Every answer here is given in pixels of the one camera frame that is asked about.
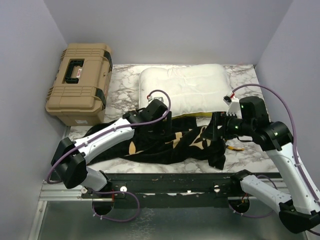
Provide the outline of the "black yellow flower pillowcase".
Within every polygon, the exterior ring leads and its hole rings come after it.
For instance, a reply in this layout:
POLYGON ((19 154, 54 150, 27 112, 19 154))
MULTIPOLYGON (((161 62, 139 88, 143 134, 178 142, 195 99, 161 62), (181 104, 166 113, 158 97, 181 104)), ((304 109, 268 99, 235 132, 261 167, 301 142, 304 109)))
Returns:
POLYGON ((209 166, 223 170, 225 141, 203 138, 206 125, 198 126, 195 117, 181 117, 172 120, 169 133, 165 132, 166 126, 167 123, 161 121, 152 131, 136 130, 133 138, 103 151, 90 164, 121 158, 137 163, 170 165, 192 158, 207 160, 209 166))

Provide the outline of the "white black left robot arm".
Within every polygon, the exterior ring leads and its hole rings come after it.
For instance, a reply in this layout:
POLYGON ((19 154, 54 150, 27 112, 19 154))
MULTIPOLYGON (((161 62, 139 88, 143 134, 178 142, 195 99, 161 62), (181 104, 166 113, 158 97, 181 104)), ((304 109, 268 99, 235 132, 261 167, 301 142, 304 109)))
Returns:
POLYGON ((108 177, 88 164, 104 151, 132 139, 136 129, 162 121, 170 110, 170 99, 168 105, 153 99, 141 112, 128 111, 108 127, 89 136, 76 141, 68 137, 62 139, 53 155, 47 183, 63 183, 67 189, 83 186, 101 198, 106 197, 111 190, 108 177))

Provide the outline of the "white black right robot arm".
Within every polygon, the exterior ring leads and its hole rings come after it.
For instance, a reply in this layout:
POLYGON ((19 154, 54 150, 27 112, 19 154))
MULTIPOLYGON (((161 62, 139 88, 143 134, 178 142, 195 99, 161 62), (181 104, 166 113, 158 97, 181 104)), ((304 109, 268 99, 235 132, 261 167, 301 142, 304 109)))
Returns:
POLYGON ((271 122, 264 100, 257 96, 237 99, 232 93, 223 100, 228 110, 213 112, 201 137, 213 142, 250 137, 275 164, 289 193, 271 187, 247 170, 231 177, 230 191, 236 196, 247 193, 256 197, 278 214, 292 233, 318 226, 320 192, 298 156, 289 128, 280 121, 271 122))

